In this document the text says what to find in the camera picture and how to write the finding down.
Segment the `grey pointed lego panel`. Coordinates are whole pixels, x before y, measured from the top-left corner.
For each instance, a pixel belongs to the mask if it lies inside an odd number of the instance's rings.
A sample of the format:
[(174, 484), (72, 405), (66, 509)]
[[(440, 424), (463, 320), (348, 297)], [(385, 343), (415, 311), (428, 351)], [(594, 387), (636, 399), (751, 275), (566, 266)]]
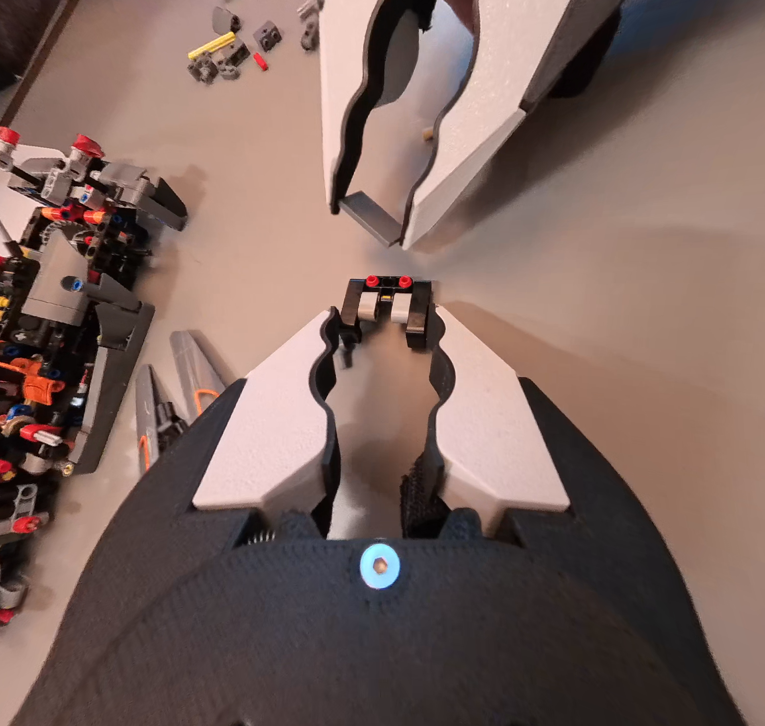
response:
[(188, 429), (173, 403), (163, 400), (162, 396), (154, 370), (149, 364), (142, 365), (135, 380), (139, 471), (142, 474)]
[(184, 405), (193, 423), (224, 393), (226, 384), (189, 331), (171, 332), (169, 342)]

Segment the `black lego frame red pins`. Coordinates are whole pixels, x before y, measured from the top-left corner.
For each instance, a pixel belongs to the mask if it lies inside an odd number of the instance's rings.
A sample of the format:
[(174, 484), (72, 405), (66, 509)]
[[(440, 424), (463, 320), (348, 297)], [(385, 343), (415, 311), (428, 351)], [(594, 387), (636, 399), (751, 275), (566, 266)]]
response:
[(432, 303), (432, 283), (409, 275), (370, 274), (351, 279), (340, 309), (339, 336), (346, 347), (362, 341), (361, 324), (376, 323), (382, 312), (405, 329), (407, 346), (424, 350), (427, 341), (428, 313)]

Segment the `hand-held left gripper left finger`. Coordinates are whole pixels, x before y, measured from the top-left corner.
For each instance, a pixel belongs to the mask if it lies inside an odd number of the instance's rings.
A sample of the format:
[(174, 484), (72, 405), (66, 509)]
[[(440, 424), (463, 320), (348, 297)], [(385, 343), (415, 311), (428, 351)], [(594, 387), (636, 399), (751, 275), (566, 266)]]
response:
[(200, 486), (199, 510), (313, 513), (337, 492), (335, 418), (339, 311), (321, 311), (251, 370)]

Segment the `dark grey lego panel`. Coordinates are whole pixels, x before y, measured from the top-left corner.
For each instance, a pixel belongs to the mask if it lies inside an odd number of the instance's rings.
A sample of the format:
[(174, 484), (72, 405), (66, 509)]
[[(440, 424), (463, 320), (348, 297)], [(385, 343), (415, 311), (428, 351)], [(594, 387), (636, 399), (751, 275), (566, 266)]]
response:
[(402, 224), (365, 192), (341, 198), (338, 206), (385, 247), (401, 242)]

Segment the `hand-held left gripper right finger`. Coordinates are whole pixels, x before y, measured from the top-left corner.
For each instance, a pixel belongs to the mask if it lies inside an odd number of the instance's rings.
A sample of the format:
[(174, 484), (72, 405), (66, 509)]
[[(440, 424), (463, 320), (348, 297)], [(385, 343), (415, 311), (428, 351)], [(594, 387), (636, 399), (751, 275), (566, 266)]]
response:
[(428, 342), (437, 402), (423, 452), (402, 479), (404, 537), (434, 538), (463, 509), (487, 537), (507, 511), (567, 511), (569, 495), (514, 369), (441, 305), (428, 316)]

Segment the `pile of loose lego pieces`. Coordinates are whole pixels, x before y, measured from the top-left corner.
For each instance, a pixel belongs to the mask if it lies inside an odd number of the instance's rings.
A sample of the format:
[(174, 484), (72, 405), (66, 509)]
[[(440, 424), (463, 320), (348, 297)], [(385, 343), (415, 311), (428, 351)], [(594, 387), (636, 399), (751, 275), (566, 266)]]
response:
[(269, 2), (264, 12), (258, 12), (255, 23), (246, 23), (238, 0), (219, 0), (210, 14), (212, 38), (193, 48), (186, 56), (186, 70), (198, 83), (211, 85), (215, 81), (235, 81), (245, 64), (254, 63), (268, 71), (265, 56), (282, 43), (292, 30), (300, 37), (304, 52), (318, 48), (318, 0), (305, 0), (295, 11), (296, 24), (278, 24), (266, 14), (273, 14)]

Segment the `lego car model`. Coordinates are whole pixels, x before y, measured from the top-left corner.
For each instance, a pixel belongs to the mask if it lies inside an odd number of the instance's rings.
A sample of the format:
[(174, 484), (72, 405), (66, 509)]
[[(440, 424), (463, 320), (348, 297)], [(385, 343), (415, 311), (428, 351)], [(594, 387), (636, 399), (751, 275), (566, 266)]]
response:
[(7, 187), (35, 205), (18, 239), (2, 225), (2, 626), (24, 603), (31, 539), (61, 481), (101, 462), (155, 314), (133, 291), (152, 241), (187, 220), (163, 178), (108, 161), (87, 136), (21, 162), (19, 141), (2, 127)]

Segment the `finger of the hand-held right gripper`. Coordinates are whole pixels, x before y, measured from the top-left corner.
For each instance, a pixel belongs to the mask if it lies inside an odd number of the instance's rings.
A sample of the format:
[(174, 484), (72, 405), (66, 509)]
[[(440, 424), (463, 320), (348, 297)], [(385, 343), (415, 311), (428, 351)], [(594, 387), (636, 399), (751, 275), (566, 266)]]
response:
[(520, 105), (571, 0), (474, 0), (470, 74), (435, 124), (435, 156), (412, 190), (402, 248), (430, 231), (525, 117)]
[(330, 213), (348, 194), (367, 119), (385, 92), (388, 50), (401, 21), (402, 61), (411, 74), (418, 36), (429, 29), (437, 0), (317, 0), (324, 184)]

